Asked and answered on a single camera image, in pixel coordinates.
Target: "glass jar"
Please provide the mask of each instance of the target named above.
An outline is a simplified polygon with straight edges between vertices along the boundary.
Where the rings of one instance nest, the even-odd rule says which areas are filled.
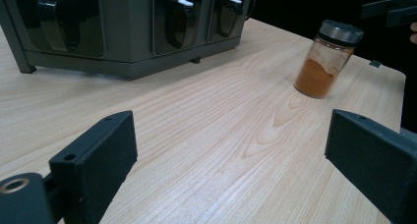
[[[294,83],[300,92],[314,98],[328,95],[363,31],[352,25],[325,20]]]

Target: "light wooden tabletop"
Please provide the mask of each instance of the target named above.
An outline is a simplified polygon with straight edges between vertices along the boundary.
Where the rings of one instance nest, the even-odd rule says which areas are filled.
[[[235,49],[142,79],[21,74],[0,35],[0,180],[133,110],[138,161],[101,223],[388,223],[325,159],[333,108],[399,131],[405,76],[352,56],[325,99],[293,83],[312,40],[255,20]]]

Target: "gray machine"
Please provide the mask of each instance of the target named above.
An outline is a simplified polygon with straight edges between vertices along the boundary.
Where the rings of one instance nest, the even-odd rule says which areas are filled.
[[[21,73],[140,78],[237,46],[255,0],[0,0]]]

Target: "black background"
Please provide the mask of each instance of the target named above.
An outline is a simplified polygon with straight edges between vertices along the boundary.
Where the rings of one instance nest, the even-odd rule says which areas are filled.
[[[362,5],[380,0],[257,0],[252,18],[307,38],[317,34],[323,20],[351,24],[364,31],[355,55],[376,60],[406,76],[401,127],[417,132],[417,44],[410,26],[386,27],[387,16],[361,19]]]

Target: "orange powder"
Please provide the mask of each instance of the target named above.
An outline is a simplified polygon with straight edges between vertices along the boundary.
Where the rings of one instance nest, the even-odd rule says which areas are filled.
[[[323,98],[335,80],[322,65],[314,60],[307,60],[294,84],[300,92],[315,98]]]

